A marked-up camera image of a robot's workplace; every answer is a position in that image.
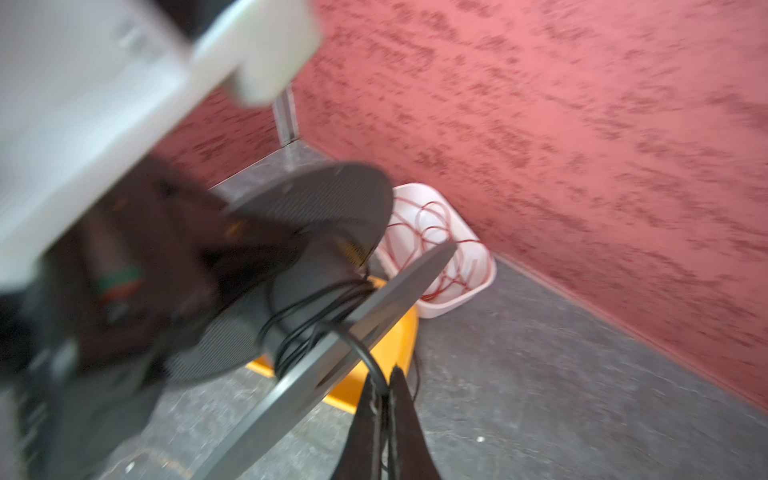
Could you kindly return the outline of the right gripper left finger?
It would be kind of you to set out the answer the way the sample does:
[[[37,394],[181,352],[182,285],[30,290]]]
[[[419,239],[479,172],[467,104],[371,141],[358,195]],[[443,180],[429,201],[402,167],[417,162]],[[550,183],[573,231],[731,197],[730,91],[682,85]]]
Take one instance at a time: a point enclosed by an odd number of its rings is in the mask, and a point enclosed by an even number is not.
[[[386,400],[369,374],[332,480],[380,480],[386,430]]]

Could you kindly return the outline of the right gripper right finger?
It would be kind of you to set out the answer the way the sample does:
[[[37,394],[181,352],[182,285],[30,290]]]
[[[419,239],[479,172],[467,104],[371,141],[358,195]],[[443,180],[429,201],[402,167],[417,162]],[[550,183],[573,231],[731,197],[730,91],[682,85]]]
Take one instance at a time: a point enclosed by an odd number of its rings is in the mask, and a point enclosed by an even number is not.
[[[395,366],[387,396],[388,478],[441,480],[428,450],[403,370]]]

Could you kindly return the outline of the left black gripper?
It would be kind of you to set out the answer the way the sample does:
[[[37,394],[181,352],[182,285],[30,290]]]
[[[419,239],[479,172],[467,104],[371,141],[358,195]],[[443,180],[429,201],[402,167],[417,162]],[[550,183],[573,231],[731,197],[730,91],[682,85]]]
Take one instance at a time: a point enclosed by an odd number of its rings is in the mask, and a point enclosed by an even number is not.
[[[147,424],[172,358],[295,262],[287,225],[235,213],[164,160],[142,159],[1,297],[1,384],[29,479],[94,475]]]

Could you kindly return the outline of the dark grey cable spool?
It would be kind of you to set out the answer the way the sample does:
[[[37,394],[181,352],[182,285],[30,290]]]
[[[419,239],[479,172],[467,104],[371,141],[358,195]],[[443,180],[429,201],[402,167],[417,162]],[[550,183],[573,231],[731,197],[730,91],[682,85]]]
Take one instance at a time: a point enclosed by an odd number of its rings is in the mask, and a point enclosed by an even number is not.
[[[241,286],[224,312],[244,334],[235,364],[267,356],[276,384],[197,478],[241,477],[361,363],[368,371],[334,477],[439,477],[403,369],[381,367],[373,348],[437,279],[456,245],[433,246],[385,285],[374,285],[366,265],[393,203],[381,170],[347,162],[303,168],[231,207],[268,232],[286,228],[300,250],[288,267]]]

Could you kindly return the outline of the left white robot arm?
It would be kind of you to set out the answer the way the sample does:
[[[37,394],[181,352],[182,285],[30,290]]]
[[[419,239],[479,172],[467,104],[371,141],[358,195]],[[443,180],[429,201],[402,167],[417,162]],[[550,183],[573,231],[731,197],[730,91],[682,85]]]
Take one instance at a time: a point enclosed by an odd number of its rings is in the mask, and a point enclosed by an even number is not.
[[[283,228],[238,239],[152,155],[213,90],[265,106],[321,43],[307,1],[1,5],[1,384],[31,479],[89,479],[147,424]]]

